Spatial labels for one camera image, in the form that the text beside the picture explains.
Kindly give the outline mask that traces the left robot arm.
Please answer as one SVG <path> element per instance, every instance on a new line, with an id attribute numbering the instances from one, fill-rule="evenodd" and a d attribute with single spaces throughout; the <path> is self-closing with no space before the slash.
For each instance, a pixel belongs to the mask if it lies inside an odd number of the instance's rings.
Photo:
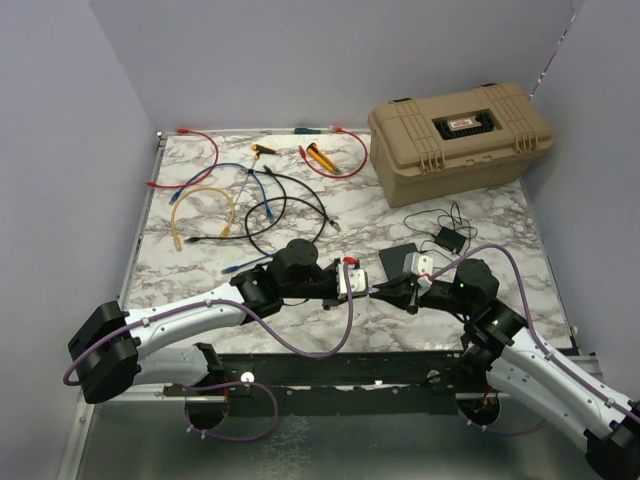
<path id="1" fill-rule="evenodd" d="M 336 259 L 322 268 L 314 244 L 295 239 L 270 262 L 257 265 L 214 289 L 185 300 L 147 309 L 123 310 L 110 301 L 99 305 L 68 343 L 71 364 L 63 375 L 66 386 L 81 389 L 84 400 L 99 404 L 137 383 L 188 383 L 206 395 L 220 385 L 221 371 L 207 360 L 181 355 L 164 360 L 165 348 L 208 331 L 258 323 L 285 349 L 303 357 L 309 353 L 280 336 L 266 323 L 287 299 L 319 299 L 349 305 L 366 291 L 366 276 L 357 261 Z"/>

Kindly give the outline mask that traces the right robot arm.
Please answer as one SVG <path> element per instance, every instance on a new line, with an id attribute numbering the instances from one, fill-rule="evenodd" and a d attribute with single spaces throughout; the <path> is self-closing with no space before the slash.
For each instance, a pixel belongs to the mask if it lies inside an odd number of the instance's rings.
<path id="1" fill-rule="evenodd" d="M 435 279 L 430 264 L 407 257 L 403 273 L 374 286 L 372 297 L 410 314 L 429 308 L 463 318 L 459 378 L 467 389 L 488 385 L 521 402 L 582 449 L 601 478 L 638 478 L 638 402 L 577 366 L 499 300 L 484 261 L 461 261 L 450 282 Z"/>

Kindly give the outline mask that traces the black power adapter with cable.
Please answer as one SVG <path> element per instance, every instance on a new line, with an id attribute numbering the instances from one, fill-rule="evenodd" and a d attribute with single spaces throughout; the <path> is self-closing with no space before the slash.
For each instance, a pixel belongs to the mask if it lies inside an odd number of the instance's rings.
<path id="1" fill-rule="evenodd" d="M 462 214 L 457 202 L 447 208 L 410 213 L 402 223 L 410 232 L 423 236 L 418 247 L 421 253 L 435 253 L 444 259 L 465 254 L 478 235 L 478 229 Z"/>

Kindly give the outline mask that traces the black network switch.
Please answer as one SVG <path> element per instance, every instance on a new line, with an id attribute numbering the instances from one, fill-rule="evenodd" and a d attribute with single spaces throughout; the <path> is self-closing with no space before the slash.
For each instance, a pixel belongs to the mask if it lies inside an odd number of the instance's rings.
<path id="1" fill-rule="evenodd" d="M 400 276 L 403 272 L 405 257 L 417 252 L 414 242 L 381 249 L 378 256 L 388 280 Z"/>

